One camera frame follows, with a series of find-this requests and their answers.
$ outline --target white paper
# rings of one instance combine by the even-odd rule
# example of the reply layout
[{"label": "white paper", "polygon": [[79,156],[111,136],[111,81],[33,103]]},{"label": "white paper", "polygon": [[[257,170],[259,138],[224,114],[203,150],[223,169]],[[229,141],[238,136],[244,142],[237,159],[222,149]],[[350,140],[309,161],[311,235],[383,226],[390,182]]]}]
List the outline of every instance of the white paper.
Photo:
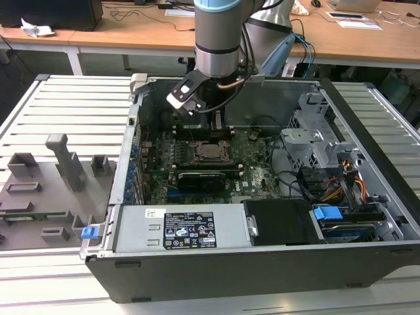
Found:
[{"label": "white paper", "polygon": [[55,34],[49,26],[36,26],[25,22],[23,18],[20,20],[22,21],[22,26],[20,29],[24,31],[26,35],[37,38],[38,36],[48,36]]},{"label": "white paper", "polygon": [[194,11],[180,10],[180,9],[167,9],[166,16],[182,16],[185,18],[193,18],[196,14]]},{"label": "white paper", "polygon": [[165,216],[166,209],[160,208],[147,208],[144,213],[146,219],[163,218]]},{"label": "white paper", "polygon": [[355,22],[355,21],[340,21],[337,22],[342,28],[362,28],[365,30],[382,30],[377,24]]}]

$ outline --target blue cable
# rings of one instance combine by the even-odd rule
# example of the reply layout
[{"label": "blue cable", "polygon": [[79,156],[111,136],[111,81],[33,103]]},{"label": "blue cable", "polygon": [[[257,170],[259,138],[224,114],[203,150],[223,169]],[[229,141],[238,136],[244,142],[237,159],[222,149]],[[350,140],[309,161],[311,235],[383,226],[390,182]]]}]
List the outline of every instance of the blue cable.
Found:
[{"label": "blue cable", "polygon": [[308,75],[308,71],[313,63],[313,58],[312,58],[312,51],[310,50],[310,45],[299,35],[294,34],[295,37],[308,49],[309,51],[309,64],[308,64],[308,69],[306,69],[305,73],[303,74],[303,77],[306,77]]}]

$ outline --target paper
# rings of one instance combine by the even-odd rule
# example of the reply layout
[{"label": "paper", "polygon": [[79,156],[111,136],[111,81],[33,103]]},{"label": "paper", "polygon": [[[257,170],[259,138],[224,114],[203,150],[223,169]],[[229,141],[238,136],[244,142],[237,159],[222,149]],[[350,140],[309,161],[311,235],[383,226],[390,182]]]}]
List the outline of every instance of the paper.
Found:
[{"label": "paper", "polygon": [[20,29],[24,31],[26,35],[37,38],[38,36],[48,36],[55,34],[49,26],[36,26],[25,22],[23,18],[20,20],[22,21],[22,26]]},{"label": "paper", "polygon": [[178,9],[167,9],[165,11],[166,16],[182,16],[185,18],[193,18],[195,16],[194,11],[178,10]]},{"label": "paper", "polygon": [[366,22],[355,22],[355,21],[339,21],[342,28],[363,28],[365,30],[382,30],[377,24],[370,24]]},{"label": "paper", "polygon": [[308,10],[301,4],[299,0],[295,0],[291,13],[296,15],[309,15]]}]

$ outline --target black box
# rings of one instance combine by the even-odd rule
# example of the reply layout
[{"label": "black box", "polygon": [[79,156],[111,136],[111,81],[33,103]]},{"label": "black box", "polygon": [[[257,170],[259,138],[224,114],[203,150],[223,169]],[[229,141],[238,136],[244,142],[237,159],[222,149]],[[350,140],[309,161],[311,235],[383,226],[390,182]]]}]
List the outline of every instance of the black box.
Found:
[{"label": "black box", "polygon": [[77,31],[93,31],[102,18],[100,0],[2,0],[0,24],[5,28],[26,22],[37,26],[70,28]]}]

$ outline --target laptop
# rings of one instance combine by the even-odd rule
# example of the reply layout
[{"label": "laptop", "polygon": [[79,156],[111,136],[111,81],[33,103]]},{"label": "laptop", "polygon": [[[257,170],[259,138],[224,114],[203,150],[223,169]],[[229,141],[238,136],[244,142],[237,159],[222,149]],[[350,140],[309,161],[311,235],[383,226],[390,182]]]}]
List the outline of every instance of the laptop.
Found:
[{"label": "laptop", "polygon": [[382,0],[340,0],[328,1],[328,5],[337,11],[372,12]]}]

